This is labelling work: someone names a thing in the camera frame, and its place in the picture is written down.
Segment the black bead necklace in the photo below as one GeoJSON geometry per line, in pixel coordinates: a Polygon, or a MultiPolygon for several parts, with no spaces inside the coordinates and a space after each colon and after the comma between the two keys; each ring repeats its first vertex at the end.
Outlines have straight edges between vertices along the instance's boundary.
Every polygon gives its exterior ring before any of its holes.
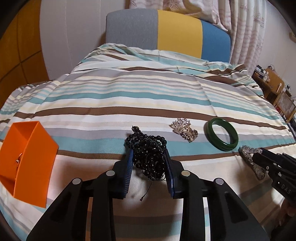
{"type": "Polygon", "coordinates": [[[151,181],[164,180],[164,150],[167,141],[161,136],[143,134],[137,126],[133,126],[132,131],[133,134],[126,138],[125,145],[133,149],[133,164],[151,181]]]}

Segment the bed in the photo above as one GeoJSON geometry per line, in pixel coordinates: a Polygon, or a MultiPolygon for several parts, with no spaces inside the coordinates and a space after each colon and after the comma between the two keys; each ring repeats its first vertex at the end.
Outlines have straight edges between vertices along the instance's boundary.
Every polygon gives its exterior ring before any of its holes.
{"type": "MultiPolygon", "coordinates": [[[[47,207],[76,177],[96,178],[124,157],[124,139],[137,125],[162,135],[170,156],[200,178],[223,178],[270,231],[283,197],[266,177],[258,181],[238,155],[242,145],[296,155],[287,125],[262,97],[243,65],[209,62],[164,50],[105,44],[60,78],[16,89],[0,110],[0,146],[13,122],[40,121],[59,145],[47,195],[47,207]],[[230,122],[238,146],[223,152],[212,146],[204,125],[213,117],[230,122]],[[170,127],[187,118],[199,137],[192,143],[170,127]]],[[[221,139],[228,135],[216,128],[221,139]]],[[[182,200],[172,200],[165,182],[150,181],[138,170],[124,200],[114,200],[117,240],[178,240],[182,200]]],[[[45,212],[14,199],[0,184],[0,210],[21,239],[45,212]]],[[[209,217],[205,201],[206,235],[209,217]]]]}

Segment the white wall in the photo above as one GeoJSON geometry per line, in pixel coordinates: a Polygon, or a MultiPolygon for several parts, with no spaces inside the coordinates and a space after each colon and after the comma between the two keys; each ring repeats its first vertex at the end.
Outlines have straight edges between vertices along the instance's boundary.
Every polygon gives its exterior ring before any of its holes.
{"type": "Polygon", "coordinates": [[[289,25],[279,11],[267,2],[267,20],[263,47],[258,64],[275,66],[277,74],[291,86],[296,96],[296,43],[290,40],[289,25]]]}
{"type": "Polygon", "coordinates": [[[42,0],[40,38],[49,79],[72,69],[104,43],[106,16],[129,0],[42,0]]]}

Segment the orange container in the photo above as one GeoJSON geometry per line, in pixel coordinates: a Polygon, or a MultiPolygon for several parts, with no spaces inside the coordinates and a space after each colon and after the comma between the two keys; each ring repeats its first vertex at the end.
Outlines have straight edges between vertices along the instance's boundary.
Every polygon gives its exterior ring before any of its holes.
{"type": "Polygon", "coordinates": [[[46,207],[50,175],[58,148],[39,121],[13,123],[0,149],[1,183],[13,197],[46,207]]]}

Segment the black string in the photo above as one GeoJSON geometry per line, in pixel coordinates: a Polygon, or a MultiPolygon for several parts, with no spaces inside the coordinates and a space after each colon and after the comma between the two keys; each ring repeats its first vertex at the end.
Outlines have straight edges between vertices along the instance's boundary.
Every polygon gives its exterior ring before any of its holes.
{"type": "Polygon", "coordinates": [[[150,186],[149,186],[149,188],[148,188],[147,192],[144,194],[144,196],[143,196],[143,197],[141,197],[140,201],[142,201],[142,200],[143,200],[143,198],[146,196],[146,194],[148,193],[148,191],[149,191],[149,189],[150,189],[151,185],[152,185],[152,181],[151,181],[151,184],[150,184],[150,186]]]}

